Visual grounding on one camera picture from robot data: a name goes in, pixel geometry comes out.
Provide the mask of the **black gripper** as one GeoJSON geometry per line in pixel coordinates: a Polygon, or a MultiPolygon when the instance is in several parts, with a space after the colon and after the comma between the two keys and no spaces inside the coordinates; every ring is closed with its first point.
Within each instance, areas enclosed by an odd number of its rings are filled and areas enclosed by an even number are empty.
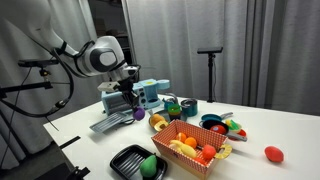
{"type": "Polygon", "coordinates": [[[128,100],[128,104],[131,108],[139,106],[139,95],[133,90],[134,79],[128,77],[124,80],[119,81],[120,86],[118,90],[122,92],[123,97],[128,100]]]}

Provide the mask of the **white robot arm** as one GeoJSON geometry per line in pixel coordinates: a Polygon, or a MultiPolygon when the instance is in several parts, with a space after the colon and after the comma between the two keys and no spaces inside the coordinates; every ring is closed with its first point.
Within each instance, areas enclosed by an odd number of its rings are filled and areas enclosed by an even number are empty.
{"type": "Polygon", "coordinates": [[[120,91],[130,108],[138,106],[132,78],[139,68],[128,65],[122,48],[114,36],[87,41],[76,50],[53,28],[53,7],[49,0],[1,0],[1,16],[21,30],[33,42],[61,60],[80,77],[107,74],[106,91],[120,91]]]}

